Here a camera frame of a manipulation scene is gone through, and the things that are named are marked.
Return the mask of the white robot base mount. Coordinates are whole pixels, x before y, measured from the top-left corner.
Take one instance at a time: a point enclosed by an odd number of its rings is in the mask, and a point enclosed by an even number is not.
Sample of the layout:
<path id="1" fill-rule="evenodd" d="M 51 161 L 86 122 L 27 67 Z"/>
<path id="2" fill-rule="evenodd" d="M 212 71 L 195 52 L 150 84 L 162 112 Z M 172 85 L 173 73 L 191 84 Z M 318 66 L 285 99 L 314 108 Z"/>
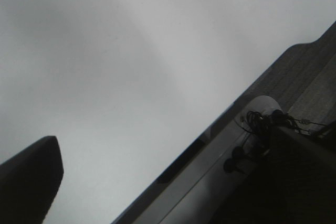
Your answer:
<path id="1" fill-rule="evenodd" d="M 234 122 L 244 131 L 255 134 L 256 130 L 253 130 L 248 124 L 248 112 L 258 112 L 264 116 L 271 115 L 275 110 L 280 110 L 281 112 L 283 111 L 279 103 L 274 98 L 267 95 L 260 95 L 253 98 L 247 103 L 247 105 L 243 106 L 242 110 L 234 117 Z"/>

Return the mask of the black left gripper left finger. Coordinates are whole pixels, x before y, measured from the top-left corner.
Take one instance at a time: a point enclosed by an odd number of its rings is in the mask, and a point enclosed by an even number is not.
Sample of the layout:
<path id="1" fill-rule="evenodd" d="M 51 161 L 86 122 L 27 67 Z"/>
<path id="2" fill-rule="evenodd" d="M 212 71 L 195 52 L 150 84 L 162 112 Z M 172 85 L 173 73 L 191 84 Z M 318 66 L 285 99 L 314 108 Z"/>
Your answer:
<path id="1" fill-rule="evenodd" d="M 1 223 L 43 223 L 64 176 L 55 136 L 45 136 L 1 164 Z"/>

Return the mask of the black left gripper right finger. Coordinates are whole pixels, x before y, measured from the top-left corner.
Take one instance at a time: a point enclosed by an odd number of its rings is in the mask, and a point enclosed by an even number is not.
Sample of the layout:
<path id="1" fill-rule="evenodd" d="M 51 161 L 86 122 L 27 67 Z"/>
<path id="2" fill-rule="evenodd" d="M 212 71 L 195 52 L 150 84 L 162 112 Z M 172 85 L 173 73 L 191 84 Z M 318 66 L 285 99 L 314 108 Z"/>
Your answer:
<path id="1" fill-rule="evenodd" d="M 335 126 L 273 128 L 268 154 L 210 223 L 335 223 Z"/>

